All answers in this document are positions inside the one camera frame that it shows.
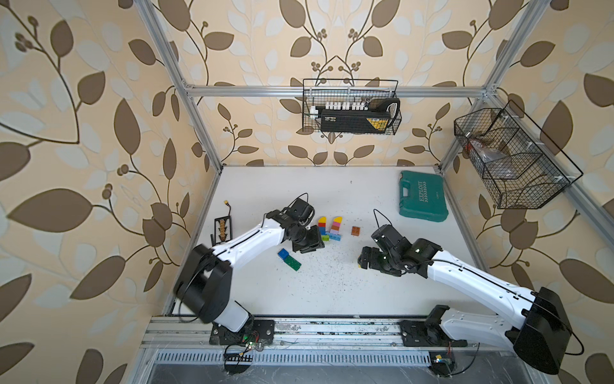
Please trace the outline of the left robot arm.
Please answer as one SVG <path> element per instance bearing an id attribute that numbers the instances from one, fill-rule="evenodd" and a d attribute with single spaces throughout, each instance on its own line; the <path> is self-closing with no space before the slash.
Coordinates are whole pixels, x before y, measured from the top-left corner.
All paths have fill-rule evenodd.
<path id="1" fill-rule="evenodd" d="M 289 206 L 263 215 L 256 227 L 226 243 L 190 251 L 174 285 L 174 296 L 203 323 L 232 333 L 248 332 L 253 315 L 231 300 L 233 275 L 256 257 L 284 242 L 302 254 L 324 247 L 320 230 L 310 223 L 315 209 L 307 193 Z"/>

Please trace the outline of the dark green lego brick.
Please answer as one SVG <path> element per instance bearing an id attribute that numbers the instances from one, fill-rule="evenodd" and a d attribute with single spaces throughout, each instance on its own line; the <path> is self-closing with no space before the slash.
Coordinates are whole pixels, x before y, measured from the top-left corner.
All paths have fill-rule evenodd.
<path id="1" fill-rule="evenodd" d="M 294 257 L 292 257 L 292 256 L 287 256 L 287 257 L 285 257 L 285 258 L 284 258 L 284 263 L 285 263 L 285 264 L 286 264 L 288 267 L 292 268 L 294 271 L 299 271 L 299 270 L 300 270 L 300 268 L 302 267 L 302 264 L 301 264 L 299 261 L 297 261 L 297 259 L 295 259 L 295 258 L 294 258 Z"/>

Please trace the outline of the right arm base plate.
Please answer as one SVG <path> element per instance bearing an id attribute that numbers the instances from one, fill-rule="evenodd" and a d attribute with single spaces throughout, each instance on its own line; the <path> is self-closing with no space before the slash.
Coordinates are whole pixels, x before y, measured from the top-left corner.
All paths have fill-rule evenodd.
<path id="1" fill-rule="evenodd" d="M 402 320 L 398 323 L 404 347 L 467 347 L 466 340 L 448 337 L 439 326 L 426 321 Z"/>

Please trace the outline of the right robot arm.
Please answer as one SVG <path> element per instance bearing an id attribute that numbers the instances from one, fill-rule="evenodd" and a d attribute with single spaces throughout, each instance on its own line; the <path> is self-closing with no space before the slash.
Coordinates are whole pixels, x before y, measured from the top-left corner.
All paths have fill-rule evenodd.
<path id="1" fill-rule="evenodd" d="M 411 243 L 390 224 L 377 229 L 358 257 L 365 270 L 401 277 L 419 275 L 449 286 L 492 310 L 492 315 L 463 313 L 447 306 L 433 309 L 436 331 L 449 340 L 466 340 L 511 350 L 532 368 L 557 375 L 571 338 L 569 317 L 560 296 L 508 283 L 461 261 L 441 246 L 419 238 Z"/>

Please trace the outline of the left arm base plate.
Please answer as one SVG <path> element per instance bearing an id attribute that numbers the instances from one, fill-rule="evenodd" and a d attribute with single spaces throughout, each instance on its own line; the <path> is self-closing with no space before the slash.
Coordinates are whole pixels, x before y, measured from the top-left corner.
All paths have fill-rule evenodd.
<path id="1" fill-rule="evenodd" d="M 209 344 L 213 346 L 240 345 L 264 347 L 273 343 L 275 335 L 275 321 L 268 319 L 249 319 L 237 332 L 213 323 L 209 336 Z"/>

